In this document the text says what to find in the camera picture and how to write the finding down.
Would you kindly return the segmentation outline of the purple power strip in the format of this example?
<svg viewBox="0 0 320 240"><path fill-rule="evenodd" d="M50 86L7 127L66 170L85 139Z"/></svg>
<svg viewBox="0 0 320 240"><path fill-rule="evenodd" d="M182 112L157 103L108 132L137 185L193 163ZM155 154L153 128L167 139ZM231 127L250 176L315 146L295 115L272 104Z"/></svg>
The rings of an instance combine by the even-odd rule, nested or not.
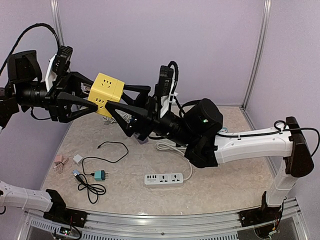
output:
<svg viewBox="0 0 320 240"><path fill-rule="evenodd" d="M121 113L120 115L127 123L130 123L131 120L133 119L133 117L128 113ZM105 125L117 123L117 120L114 119L113 117L103 116L102 119ZM146 138L145 140L140 140L139 139L140 134L138 132L135 132L133 136L140 145L146 144L149 141L148 138Z"/></svg>

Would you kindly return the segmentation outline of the yellow cube socket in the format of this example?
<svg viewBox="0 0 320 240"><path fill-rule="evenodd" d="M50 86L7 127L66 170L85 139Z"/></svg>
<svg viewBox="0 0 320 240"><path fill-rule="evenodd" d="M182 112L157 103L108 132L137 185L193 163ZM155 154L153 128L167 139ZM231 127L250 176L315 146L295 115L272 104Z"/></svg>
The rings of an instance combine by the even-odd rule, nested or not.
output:
<svg viewBox="0 0 320 240"><path fill-rule="evenodd" d="M108 101L119 103L124 91L125 83L103 73L99 73L92 85L84 83L84 89L89 90L88 100L97 105L97 114L112 118L106 109Z"/></svg>

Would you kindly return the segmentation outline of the pink charger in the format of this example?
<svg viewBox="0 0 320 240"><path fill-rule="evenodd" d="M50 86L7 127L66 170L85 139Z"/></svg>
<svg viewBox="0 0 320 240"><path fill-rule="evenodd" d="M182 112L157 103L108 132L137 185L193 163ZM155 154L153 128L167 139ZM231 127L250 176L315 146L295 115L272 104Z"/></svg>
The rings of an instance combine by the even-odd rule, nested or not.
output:
<svg viewBox="0 0 320 240"><path fill-rule="evenodd" d="M72 156L64 156L62 154L56 155L54 159L54 166L53 169L58 173L61 174L67 162L72 158Z"/></svg>

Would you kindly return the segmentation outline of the pale blue round charger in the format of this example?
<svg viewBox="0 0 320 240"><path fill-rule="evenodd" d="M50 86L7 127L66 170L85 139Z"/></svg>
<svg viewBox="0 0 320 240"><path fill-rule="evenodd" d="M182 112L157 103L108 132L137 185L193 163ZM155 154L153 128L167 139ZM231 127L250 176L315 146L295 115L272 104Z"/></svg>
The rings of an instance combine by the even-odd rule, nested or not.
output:
<svg viewBox="0 0 320 240"><path fill-rule="evenodd" d="M72 171L72 174L74 177L78 177L80 175L79 171L76 169Z"/></svg>

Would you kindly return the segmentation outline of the teal charger with cable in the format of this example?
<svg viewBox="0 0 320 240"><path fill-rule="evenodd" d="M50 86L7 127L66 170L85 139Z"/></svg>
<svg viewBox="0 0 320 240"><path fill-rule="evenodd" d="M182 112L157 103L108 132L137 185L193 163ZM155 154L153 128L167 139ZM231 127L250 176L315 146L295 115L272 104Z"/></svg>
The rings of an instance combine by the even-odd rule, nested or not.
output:
<svg viewBox="0 0 320 240"><path fill-rule="evenodd" d="M104 181L106 179L106 175L107 173L104 170L97 170L95 172L92 173L86 173L85 171L85 161L86 160L101 160L110 164L116 164L118 162L120 162L121 160L123 160L125 157L127 157L129 155L129 149L128 147L123 143L123 142L119 142L119 141L104 141L101 144L99 144L97 146L97 149L100 149L103 145L108 145L108 144L118 144L118 145L122 145L125 150L126 153L124 155L122 155L119 159L117 159L116 161L111 161L108 160L106 158L102 158L102 157L97 157L97 156L86 156L82 159L81 162L81 168L82 168L82 172L85 176L91 176L93 177L96 181Z"/></svg>

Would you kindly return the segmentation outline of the white power strip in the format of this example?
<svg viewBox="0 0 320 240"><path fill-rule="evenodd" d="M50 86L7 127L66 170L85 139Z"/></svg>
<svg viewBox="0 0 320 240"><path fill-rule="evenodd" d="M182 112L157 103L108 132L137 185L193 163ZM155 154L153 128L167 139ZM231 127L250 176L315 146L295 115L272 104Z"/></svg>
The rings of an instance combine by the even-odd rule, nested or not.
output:
<svg viewBox="0 0 320 240"><path fill-rule="evenodd" d="M144 176L144 186L146 188L175 188L182 187L184 182L189 180L193 175L192 164L185 157L186 147L175 146L173 144L167 143L165 141L160 141L155 144L158 151L174 151L175 153L181 155L183 159L189 165L189 174L184 178L182 173L160 173L160 174L146 174Z"/></svg>

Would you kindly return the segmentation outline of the teal power strip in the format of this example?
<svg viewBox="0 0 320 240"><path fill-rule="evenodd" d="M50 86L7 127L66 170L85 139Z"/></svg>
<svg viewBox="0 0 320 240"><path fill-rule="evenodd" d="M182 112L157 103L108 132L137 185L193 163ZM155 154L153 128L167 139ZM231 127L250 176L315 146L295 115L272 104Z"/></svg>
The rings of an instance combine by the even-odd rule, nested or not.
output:
<svg viewBox="0 0 320 240"><path fill-rule="evenodd" d="M228 133L229 131L228 131L228 128L227 127L223 127L220 131L219 131L219 133Z"/></svg>

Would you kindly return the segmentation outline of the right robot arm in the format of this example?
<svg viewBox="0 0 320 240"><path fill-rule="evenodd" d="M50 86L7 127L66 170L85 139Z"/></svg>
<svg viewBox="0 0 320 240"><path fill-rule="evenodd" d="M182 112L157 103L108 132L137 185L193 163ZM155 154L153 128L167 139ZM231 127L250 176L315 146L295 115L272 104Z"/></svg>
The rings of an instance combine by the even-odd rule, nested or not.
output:
<svg viewBox="0 0 320 240"><path fill-rule="evenodd" d="M256 218L266 222L299 178L314 169L301 128L294 117L278 120L273 127L236 133L222 133L223 115L207 98L187 103L188 111L171 111L175 95L157 88L150 96L146 85L126 85L112 80L105 85L105 109L124 133L145 140L151 133L184 147L184 156L197 168L217 167L228 162L278 156L283 158L273 184L262 196Z"/></svg>

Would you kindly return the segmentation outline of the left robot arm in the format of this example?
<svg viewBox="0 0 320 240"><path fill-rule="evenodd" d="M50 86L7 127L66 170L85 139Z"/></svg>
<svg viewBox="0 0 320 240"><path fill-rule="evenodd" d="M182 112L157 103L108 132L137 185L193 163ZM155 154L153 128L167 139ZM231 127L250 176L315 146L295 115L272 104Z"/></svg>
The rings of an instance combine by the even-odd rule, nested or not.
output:
<svg viewBox="0 0 320 240"><path fill-rule="evenodd" d="M7 59L8 82L0 89L0 128L4 129L10 118L19 111L43 108L50 120L69 123L98 110L87 100L82 84L92 86L93 81L76 71L69 71L73 49L60 46L49 61L46 76L42 75L35 50L9 55ZM52 189L32 190L0 183L0 205L33 209L50 213L63 223L70 211L60 194Z"/></svg>

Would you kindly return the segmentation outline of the white wall charger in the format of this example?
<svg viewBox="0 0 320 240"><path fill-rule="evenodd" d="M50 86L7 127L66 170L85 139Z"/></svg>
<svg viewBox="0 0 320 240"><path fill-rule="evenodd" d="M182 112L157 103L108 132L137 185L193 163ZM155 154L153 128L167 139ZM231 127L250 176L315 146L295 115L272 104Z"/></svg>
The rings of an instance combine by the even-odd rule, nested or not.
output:
<svg viewBox="0 0 320 240"><path fill-rule="evenodd" d="M73 158L72 158L73 162L75 164L77 164L78 166L82 163L83 159L84 158L79 154L74 155Z"/></svg>

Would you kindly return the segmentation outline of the left aluminium frame post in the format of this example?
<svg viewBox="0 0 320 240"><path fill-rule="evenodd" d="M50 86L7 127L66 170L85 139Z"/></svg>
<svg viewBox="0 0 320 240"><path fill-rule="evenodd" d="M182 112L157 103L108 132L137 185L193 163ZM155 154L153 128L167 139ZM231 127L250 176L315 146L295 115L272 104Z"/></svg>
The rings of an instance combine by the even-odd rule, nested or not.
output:
<svg viewBox="0 0 320 240"><path fill-rule="evenodd" d="M52 20L53 20L53 28L55 29L59 43L62 46L66 46L65 40L64 40L64 34L63 34L62 21L60 16L59 2L58 0L50 0L49 3L51 8Z"/></svg>

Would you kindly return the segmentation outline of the aluminium frame post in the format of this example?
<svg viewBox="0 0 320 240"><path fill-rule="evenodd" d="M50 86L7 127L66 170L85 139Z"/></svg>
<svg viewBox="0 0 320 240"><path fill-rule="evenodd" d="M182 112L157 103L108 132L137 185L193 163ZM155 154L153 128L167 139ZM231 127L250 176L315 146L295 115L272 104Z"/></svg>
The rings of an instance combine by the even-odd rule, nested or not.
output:
<svg viewBox="0 0 320 240"><path fill-rule="evenodd" d="M59 43L62 46L66 46L65 40L64 40L64 34L63 34L62 21L60 16L59 2L58 0L50 0L49 3L51 8L52 20L53 20L53 28L55 29Z"/></svg>
<svg viewBox="0 0 320 240"><path fill-rule="evenodd" d="M264 45L265 45L265 40L268 32L268 24L269 24L269 19L270 19L270 13L271 13L271 6L272 6L272 1L271 0L265 0L264 1L264 6L263 6L263 12L262 12L262 20L261 20L261 25L260 25L260 30L259 30L259 36L258 36L258 41L257 41L257 47L253 59L253 65L252 69L250 72L249 76L249 82L245 91L244 99L242 102L242 109L244 111L247 110L250 99L254 90L254 85L257 79L263 51L264 51Z"/></svg>

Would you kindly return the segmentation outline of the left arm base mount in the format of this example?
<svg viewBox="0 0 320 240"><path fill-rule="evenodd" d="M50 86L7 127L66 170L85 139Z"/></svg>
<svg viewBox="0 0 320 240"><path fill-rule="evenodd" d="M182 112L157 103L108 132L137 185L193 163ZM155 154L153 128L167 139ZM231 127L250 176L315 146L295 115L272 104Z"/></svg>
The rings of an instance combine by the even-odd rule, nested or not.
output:
<svg viewBox="0 0 320 240"><path fill-rule="evenodd" d="M88 213L85 211L70 208L58 212L49 211L43 213L44 219L77 228L84 228L87 216Z"/></svg>

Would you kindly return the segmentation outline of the right aluminium frame post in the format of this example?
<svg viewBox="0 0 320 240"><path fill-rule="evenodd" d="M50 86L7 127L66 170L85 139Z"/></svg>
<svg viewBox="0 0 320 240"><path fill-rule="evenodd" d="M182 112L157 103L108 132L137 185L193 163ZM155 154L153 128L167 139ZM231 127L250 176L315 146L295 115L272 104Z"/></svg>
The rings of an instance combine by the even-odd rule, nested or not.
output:
<svg viewBox="0 0 320 240"><path fill-rule="evenodd" d="M253 65L252 69L250 72L249 76L249 82L245 91L244 99L242 102L242 109L244 111L247 110L250 99L254 90L254 85L257 79L263 51L264 51L264 45L265 45L265 40L268 32L268 24L269 24L269 19L270 19L270 13L271 13L271 6L272 6L272 1L271 0L265 0L264 1L264 6L263 6L263 12L262 12L262 20L261 20L261 25L260 25L260 30L259 30L259 36L258 36L258 41L257 41L257 47L253 59Z"/></svg>

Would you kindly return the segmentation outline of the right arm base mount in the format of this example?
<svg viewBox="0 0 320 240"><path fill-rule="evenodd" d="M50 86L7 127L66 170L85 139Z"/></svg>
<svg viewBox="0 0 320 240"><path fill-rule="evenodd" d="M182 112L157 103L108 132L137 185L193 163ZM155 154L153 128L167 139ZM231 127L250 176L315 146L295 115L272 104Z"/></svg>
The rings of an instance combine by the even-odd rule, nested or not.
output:
<svg viewBox="0 0 320 240"><path fill-rule="evenodd" d="M280 207L258 207L249 210L243 210L239 212L239 218L242 227L254 226L282 217L282 211Z"/></svg>

